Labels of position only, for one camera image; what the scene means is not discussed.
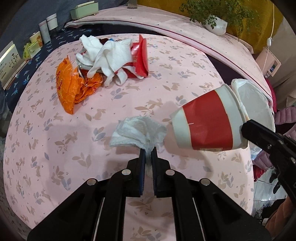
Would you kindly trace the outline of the white tissue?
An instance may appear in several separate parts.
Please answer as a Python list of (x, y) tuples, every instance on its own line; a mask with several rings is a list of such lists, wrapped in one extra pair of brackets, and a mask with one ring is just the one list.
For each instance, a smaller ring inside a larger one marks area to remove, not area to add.
[(113, 132), (111, 147), (136, 146), (150, 154), (156, 144), (164, 141), (167, 128), (148, 116), (134, 116), (120, 121)]

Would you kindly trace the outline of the red white paper cup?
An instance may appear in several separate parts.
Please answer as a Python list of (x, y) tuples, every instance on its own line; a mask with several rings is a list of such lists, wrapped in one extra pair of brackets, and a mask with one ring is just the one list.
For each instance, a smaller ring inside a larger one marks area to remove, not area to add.
[(248, 141), (241, 127), (248, 115), (226, 84), (184, 104), (171, 114), (179, 148), (228, 151), (245, 149)]

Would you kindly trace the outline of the orange snack wrapper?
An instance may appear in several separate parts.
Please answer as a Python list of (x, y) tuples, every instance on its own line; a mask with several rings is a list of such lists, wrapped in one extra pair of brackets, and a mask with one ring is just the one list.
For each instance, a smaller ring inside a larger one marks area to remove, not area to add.
[(73, 115), (74, 105), (84, 101), (103, 85), (103, 76), (95, 73), (92, 78), (82, 77), (78, 67), (74, 68), (69, 57), (63, 59), (56, 70), (56, 86), (59, 101), (64, 110)]

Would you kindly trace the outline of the red snack bag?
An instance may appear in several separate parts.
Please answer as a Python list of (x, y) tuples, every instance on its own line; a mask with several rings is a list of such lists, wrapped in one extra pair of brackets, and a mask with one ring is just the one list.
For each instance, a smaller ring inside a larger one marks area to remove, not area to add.
[(131, 40), (130, 54), (132, 61), (125, 63), (115, 74), (119, 77), (119, 73), (123, 73), (124, 77), (127, 78), (146, 78), (149, 73), (148, 57), (147, 57), (147, 40), (139, 35), (138, 42)]

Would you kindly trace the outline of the white cloth towel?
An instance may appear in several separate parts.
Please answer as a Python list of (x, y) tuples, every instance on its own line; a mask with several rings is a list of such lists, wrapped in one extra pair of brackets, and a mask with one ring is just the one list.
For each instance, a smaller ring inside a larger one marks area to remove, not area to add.
[(78, 66), (88, 71), (88, 78), (94, 77), (99, 70), (106, 76), (105, 87), (108, 87), (112, 81), (115, 81), (119, 86), (126, 82), (128, 76), (123, 70), (123, 66), (133, 61), (132, 39), (108, 40), (102, 44), (94, 36), (82, 35), (80, 41), (85, 52), (76, 54), (76, 62)]

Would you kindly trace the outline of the white lined trash bin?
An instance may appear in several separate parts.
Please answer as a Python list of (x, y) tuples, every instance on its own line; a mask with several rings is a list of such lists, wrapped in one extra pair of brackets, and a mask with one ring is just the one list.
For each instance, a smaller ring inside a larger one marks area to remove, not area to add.
[(224, 108), (230, 125), (230, 149), (250, 149), (250, 157), (254, 160), (262, 148), (248, 141), (241, 134), (244, 123), (254, 120), (267, 129), (274, 131), (273, 111), (269, 107), (268, 98), (251, 81), (234, 79), (231, 85), (221, 87), (220, 95), (224, 96)]

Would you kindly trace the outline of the pink puffer jacket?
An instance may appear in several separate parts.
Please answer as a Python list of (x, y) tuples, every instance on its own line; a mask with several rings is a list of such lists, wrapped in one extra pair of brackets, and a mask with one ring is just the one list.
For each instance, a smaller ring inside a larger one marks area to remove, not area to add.
[(274, 162), (288, 160), (295, 164), (295, 107), (278, 111), (274, 118), (276, 132), (260, 128), (251, 142), (261, 151), (253, 164), (262, 170), (276, 167)]

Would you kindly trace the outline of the red cloth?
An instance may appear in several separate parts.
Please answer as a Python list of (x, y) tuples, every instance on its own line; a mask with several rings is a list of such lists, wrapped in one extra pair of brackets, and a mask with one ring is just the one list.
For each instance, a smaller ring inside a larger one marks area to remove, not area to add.
[(268, 87), (271, 91), (271, 96), (272, 96), (272, 100), (273, 100), (273, 111), (274, 111), (274, 113), (276, 113), (278, 111), (277, 104), (276, 104), (276, 95), (275, 95), (274, 89), (273, 89), (270, 81), (267, 78), (265, 78), (265, 80), (266, 80), (266, 83), (268, 84)]

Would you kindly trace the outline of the pink bunny tablecloth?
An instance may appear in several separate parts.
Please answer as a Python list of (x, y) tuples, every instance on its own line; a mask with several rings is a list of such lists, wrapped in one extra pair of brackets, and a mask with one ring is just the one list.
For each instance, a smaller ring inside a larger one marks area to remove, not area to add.
[(200, 50), (178, 40), (146, 35), (149, 75), (107, 87), (76, 104), (68, 114), (57, 94), (56, 70), (64, 58), (75, 61), (82, 43), (63, 42), (45, 60), (31, 62), (6, 137), (4, 189), (11, 210), (27, 235), (89, 178), (105, 180), (136, 158), (141, 147), (154, 144), (160, 158), (186, 177), (210, 179), (246, 213), (253, 208), (253, 174), (249, 149), (181, 149), (171, 114), (195, 99), (229, 93), (219, 73)]

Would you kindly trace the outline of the potted green plant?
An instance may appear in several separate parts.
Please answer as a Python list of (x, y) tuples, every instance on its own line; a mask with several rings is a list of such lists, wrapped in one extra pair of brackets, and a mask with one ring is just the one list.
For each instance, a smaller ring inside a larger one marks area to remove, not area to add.
[(243, 31), (259, 28), (259, 14), (247, 6), (246, 1), (185, 1), (179, 9), (183, 13), (188, 13), (190, 21), (208, 24), (211, 28), (217, 26), (218, 19), (224, 20), (229, 27), (236, 29), (238, 35)]

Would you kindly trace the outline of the navy floral cloth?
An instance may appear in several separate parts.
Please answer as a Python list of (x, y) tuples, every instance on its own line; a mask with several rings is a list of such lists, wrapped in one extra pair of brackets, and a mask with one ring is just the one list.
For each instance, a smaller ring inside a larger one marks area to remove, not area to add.
[(94, 30), (91, 28), (70, 28), (69, 30), (61, 30), (56, 37), (46, 43), (31, 60), (27, 61), (25, 66), (16, 74), (16, 77), (14, 77), (10, 87), (4, 91), (6, 103), (10, 112), (15, 110), (16, 104), (25, 87), (37, 71), (37, 68), (45, 61), (50, 53), (61, 47), (63, 44), (79, 40), (82, 35), (88, 37), (93, 34)]

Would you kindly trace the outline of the small green box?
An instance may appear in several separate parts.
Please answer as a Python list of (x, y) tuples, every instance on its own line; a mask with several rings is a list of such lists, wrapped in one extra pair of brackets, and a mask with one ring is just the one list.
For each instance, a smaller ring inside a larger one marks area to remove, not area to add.
[(23, 50), (23, 59), (30, 60), (39, 53), (41, 47), (38, 42), (27, 43)]

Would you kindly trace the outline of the tall white bottle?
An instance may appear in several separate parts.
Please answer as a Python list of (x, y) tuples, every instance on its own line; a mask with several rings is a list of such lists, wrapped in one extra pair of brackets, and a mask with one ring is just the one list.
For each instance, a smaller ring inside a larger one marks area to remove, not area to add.
[(46, 20), (39, 23), (39, 29), (40, 29), (40, 33), (41, 33), (42, 40), (43, 40), (44, 44), (47, 44), (51, 40), (51, 38), (50, 38), (50, 34), (49, 34), (48, 25), (47, 25)]

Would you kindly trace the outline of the mint green tissue box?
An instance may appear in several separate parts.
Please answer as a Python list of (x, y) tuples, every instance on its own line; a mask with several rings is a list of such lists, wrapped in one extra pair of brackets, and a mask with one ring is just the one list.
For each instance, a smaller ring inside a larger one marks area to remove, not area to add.
[(86, 16), (97, 14), (98, 12), (98, 2), (89, 1), (75, 6), (75, 8), (70, 11), (70, 15), (72, 20), (77, 20)]

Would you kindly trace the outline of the white picture frame card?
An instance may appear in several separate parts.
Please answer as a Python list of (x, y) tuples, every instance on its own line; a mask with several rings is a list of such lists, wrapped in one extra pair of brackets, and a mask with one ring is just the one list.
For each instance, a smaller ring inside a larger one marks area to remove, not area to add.
[(13, 78), (13, 74), (24, 63), (13, 41), (10, 41), (1, 51), (0, 61), (1, 86), (3, 89), (6, 89)]

